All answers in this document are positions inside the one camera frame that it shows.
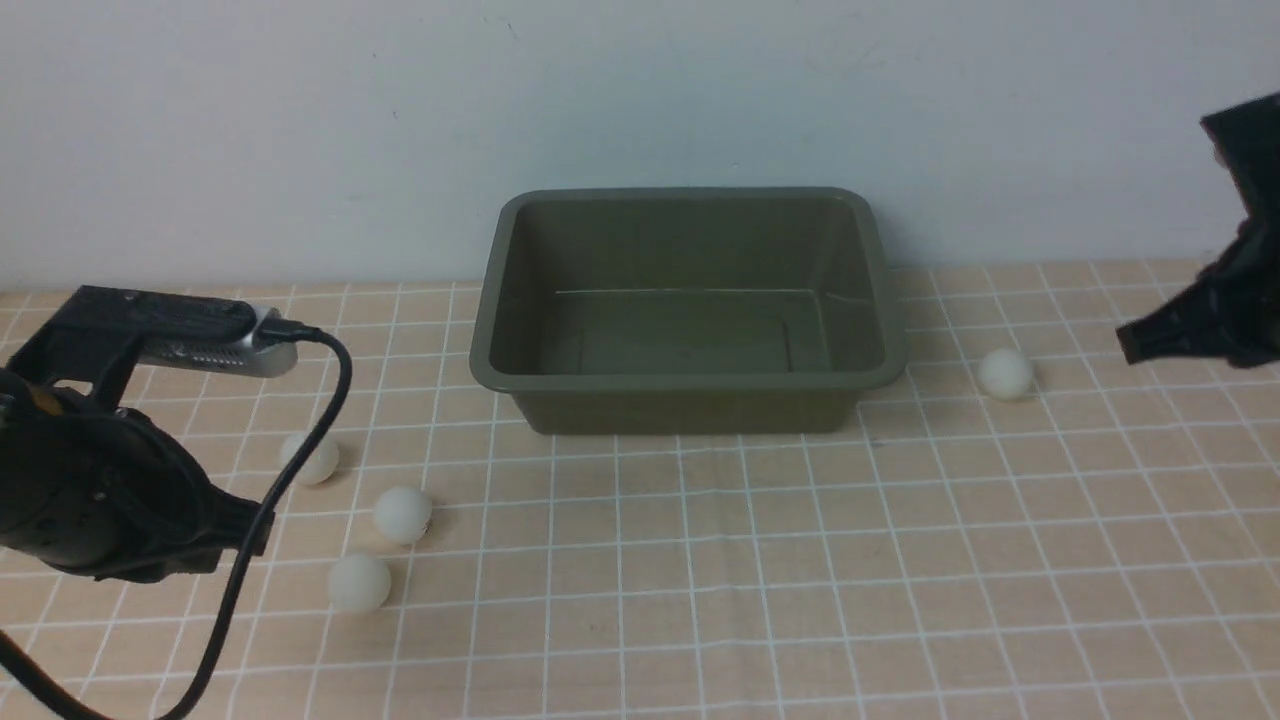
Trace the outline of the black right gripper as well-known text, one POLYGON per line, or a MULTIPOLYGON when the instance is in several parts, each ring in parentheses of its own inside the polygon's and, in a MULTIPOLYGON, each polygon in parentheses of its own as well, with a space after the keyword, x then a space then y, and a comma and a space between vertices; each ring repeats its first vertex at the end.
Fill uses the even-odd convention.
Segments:
POLYGON ((1279 96, 1210 114, 1201 126, 1240 195, 1245 219, 1184 291, 1117 328, 1130 365, 1193 357, 1251 369, 1279 360, 1279 96))

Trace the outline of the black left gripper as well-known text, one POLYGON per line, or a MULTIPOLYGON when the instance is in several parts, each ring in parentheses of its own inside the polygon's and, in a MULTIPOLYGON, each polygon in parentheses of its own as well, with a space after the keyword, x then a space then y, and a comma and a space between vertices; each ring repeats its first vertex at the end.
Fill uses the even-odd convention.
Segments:
POLYGON ((65 574, 159 583, 261 555, 274 512, 216 487, 145 414, 3 373, 1 542, 65 574))

